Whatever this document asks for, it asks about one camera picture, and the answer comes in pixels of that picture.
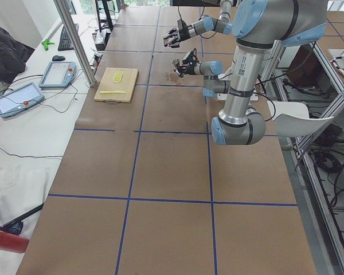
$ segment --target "device screen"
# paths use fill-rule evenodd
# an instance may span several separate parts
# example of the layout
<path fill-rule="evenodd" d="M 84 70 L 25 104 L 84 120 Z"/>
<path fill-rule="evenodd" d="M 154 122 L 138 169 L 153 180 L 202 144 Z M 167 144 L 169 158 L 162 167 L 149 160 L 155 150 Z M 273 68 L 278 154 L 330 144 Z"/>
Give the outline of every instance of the device screen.
<path fill-rule="evenodd" d="M 38 96 L 36 88 L 32 85 L 28 85 L 7 96 L 0 97 L 1 113 L 10 112 L 24 101 L 32 100 L 36 96 Z"/>
<path fill-rule="evenodd" d="M 43 84 L 62 84 L 64 82 L 64 78 L 67 75 L 69 69 L 68 62 L 59 62 L 53 63 L 48 70 L 46 79 Z"/>

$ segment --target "red cylinder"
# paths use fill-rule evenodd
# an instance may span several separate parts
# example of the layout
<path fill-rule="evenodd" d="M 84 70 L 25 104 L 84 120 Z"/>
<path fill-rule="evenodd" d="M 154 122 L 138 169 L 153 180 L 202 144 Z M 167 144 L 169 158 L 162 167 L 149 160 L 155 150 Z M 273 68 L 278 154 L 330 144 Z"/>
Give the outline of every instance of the red cylinder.
<path fill-rule="evenodd" d="M 27 238 L 0 231 L 0 250 L 24 253 L 28 243 L 29 240 Z"/>

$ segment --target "brown floor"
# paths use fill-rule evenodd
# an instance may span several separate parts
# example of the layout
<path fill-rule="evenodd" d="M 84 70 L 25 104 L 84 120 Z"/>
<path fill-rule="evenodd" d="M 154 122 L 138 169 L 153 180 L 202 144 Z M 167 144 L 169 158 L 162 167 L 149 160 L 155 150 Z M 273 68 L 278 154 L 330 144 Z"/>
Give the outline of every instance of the brown floor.
<path fill-rule="evenodd" d="M 215 145 L 223 103 L 203 98 L 201 77 L 172 76 L 191 47 L 226 69 L 231 37 L 166 49 L 177 18 L 175 7 L 121 13 L 96 77 L 138 68 L 133 100 L 94 102 L 90 89 L 17 274 L 316 274 L 273 123 L 252 146 Z"/>

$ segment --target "blue joint cap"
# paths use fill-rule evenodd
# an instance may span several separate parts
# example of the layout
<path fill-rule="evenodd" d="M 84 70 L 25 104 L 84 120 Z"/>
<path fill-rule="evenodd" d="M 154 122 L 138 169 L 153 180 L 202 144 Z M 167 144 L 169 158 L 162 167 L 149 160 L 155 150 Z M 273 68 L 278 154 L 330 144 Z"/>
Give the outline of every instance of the blue joint cap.
<path fill-rule="evenodd" d="M 222 64 L 222 62 L 217 61 L 217 60 L 211 61 L 211 62 L 210 62 L 210 69 L 212 70 L 212 72 L 213 72 L 216 76 L 218 76 L 218 75 L 221 74 L 222 71 L 223 71 L 223 64 Z"/>
<path fill-rule="evenodd" d="M 205 96 L 205 97 L 215 97 L 216 93 L 214 93 L 213 91 L 208 90 L 206 88 L 203 88 L 202 89 L 202 95 Z"/>
<path fill-rule="evenodd" d="M 326 23 L 296 34 L 282 41 L 283 47 L 301 46 L 319 40 L 325 34 Z"/>
<path fill-rule="evenodd" d="M 227 145 L 225 142 L 222 126 L 220 125 L 219 119 L 213 117 L 212 119 L 212 134 L 213 140 L 218 145 Z"/>
<path fill-rule="evenodd" d="M 214 23 L 211 17 L 204 18 L 204 28 L 206 31 L 214 29 Z"/>
<path fill-rule="evenodd" d="M 233 30 L 233 23 L 227 23 L 227 25 L 225 25 L 224 30 L 223 30 L 223 34 L 228 35 L 231 34 Z"/>
<path fill-rule="evenodd" d="M 268 0 L 242 1 L 233 21 L 233 35 L 237 38 L 246 36 L 263 16 Z"/>

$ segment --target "white robot link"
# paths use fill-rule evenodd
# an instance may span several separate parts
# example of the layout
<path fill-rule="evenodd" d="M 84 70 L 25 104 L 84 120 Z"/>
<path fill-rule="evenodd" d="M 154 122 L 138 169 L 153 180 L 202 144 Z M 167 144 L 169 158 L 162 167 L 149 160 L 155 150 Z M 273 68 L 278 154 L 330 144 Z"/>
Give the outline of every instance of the white robot link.
<path fill-rule="evenodd" d="M 218 80 L 220 61 L 199 62 L 193 50 L 182 64 L 174 60 L 175 71 L 204 75 L 204 96 L 226 92 L 224 109 L 212 120 L 212 135 L 217 144 L 254 144 L 265 134 L 265 121 L 250 97 L 266 51 L 275 40 L 282 46 L 299 46 L 319 40 L 325 33 L 327 0 L 205 0 L 221 6 L 219 19 L 202 16 L 189 26 L 180 18 L 178 27 L 163 38 L 165 47 L 179 47 L 181 41 L 213 30 L 236 37 L 237 48 L 230 69 L 230 81 Z M 233 23 L 232 7 L 238 5 Z"/>

